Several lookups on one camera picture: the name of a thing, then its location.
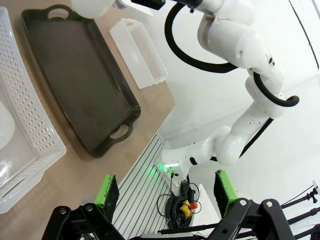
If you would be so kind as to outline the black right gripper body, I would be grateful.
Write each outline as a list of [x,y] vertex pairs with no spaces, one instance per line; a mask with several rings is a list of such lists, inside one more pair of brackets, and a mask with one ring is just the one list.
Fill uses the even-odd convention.
[[131,0],[131,2],[153,10],[160,10],[165,5],[165,0]]

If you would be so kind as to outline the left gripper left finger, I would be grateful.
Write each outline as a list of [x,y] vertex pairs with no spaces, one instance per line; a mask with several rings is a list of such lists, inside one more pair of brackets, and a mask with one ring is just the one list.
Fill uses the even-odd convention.
[[43,240],[123,240],[112,224],[120,193],[115,174],[107,174],[93,202],[72,210],[57,206],[47,223]]

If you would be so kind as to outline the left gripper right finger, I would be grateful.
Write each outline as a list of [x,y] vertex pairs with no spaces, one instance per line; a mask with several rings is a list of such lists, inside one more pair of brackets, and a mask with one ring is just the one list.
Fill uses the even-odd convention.
[[261,203],[239,197],[225,170],[215,172],[213,193],[222,219],[210,240],[235,240],[241,229],[250,229],[258,240],[294,240],[279,202],[269,198]]

